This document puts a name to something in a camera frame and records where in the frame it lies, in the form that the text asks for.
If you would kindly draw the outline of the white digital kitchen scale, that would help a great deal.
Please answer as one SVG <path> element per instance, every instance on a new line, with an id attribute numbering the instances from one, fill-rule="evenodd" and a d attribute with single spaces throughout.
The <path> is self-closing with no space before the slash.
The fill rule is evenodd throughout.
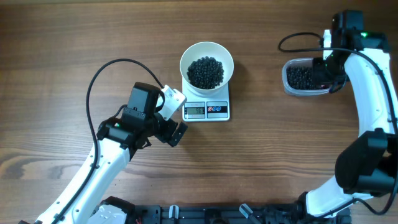
<path id="1" fill-rule="evenodd" d="M 194 90 L 184 80 L 183 94 L 187 101 L 183 105 L 182 118 L 186 122 L 228 121 L 230 119 L 229 85 L 221 86 L 210 93 Z"/>

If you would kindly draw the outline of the white bowl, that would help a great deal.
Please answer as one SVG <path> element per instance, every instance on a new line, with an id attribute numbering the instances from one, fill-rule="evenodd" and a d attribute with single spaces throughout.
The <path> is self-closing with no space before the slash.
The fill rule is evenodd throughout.
<path id="1" fill-rule="evenodd" d="M 224 70 L 224 80 L 220 86 L 215 89 L 204 90 L 194 87 L 190 84 L 187 76 L 188 67 L 191 65 L 193 61 L 198 60 L 202 57 L 213 57 L 217 61 L 223 64 Z M 200 93 L 210 93 L 211 90 L 217 90 L 221 86 L 228 84 L 229 80 L 233 76 L 234 72 L 234 60 L 230 52 L 220 44 L 215 42 L 199 42 L 190 46 L 186 51 L 184 51 L 181 59 L 180 59 L 180 73 L 182 75 L 182 79 L 186 80 L 190 86 Z"/>

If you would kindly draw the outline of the black beans in bowl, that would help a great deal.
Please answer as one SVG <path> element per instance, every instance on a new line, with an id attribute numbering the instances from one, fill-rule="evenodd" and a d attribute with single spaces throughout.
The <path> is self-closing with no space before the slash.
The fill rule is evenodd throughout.
<path id="1" fill-rule="evenodd" d="M 223 64 L 213 57 L 202 57 L 191 63 L 187 76 L 194 87 L 204 90 L 215 89 L 224 80 Z"/>

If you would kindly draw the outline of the clear plastic bean container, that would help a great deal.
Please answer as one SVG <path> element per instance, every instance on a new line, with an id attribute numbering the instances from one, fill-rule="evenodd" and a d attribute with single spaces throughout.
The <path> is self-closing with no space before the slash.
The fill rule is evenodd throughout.
<path id="1" fill-rule="evenodd" d="M 286 94 L 317 96 L 329 93 L 328 85 L 316 85 L 312 78 L 312 58 L 289 60 L 282 68 L 282 83 Z"/>

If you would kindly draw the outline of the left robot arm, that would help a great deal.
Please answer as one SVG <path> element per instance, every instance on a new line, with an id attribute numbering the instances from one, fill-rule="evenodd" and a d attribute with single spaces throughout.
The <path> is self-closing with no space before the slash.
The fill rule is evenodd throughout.
<path id="1" fill-rule="evenodd" d="M 150 146 L 150 137 L 172 147 L 179 143 L 187 125 L 171 116 L 186 100 L 169 86 L 136 83 L 128 103 L 100 124 L 89 156 L 36 223 L 139 223 L 133 204 L 103 195 L 136 151 Z"/>

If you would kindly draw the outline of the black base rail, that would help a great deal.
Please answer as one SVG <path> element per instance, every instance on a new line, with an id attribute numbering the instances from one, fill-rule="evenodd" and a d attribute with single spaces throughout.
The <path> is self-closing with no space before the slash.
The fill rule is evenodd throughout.
<path id="1" fill-rule="evenodd" d="M 264 207 L 179 207 L 172 205 L 133 205 L 126 210 L 110 204 L 101 205 L 91 216 L 90 223 L 352 223 L 348 208 L 331 218 L 305 218 L 294 204 L 271 204 Z"/>

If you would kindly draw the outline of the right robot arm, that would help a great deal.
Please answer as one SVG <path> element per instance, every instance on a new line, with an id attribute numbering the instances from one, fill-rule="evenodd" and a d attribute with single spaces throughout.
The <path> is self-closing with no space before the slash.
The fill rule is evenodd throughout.
<path id="1" fill-rule="evenodd" d="M 324 32 L 322 58 L 312 60 L 315 85 L 329 92 L 350 82 L 359 136 L 337 158 L 334 176 L 301 198 L 302 220 L 329 220 L 355 203 L 383 215 L 397 195 L 397 96 L 385 34 L 367 31 L 363 13 L 345 10 Z"/>

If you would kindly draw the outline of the black beans in container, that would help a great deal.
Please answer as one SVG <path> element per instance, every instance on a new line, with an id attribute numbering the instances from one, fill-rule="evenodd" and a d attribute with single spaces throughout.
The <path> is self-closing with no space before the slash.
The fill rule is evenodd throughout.
<path id="1" fill-rule="evenodd" d="M 288 67 L 287 68 L 287 82 L 293 89 L 296 90 L 317 90 L 318 87 L 314 84 L 312 75 L 313 70 L 310 67 Z"/>

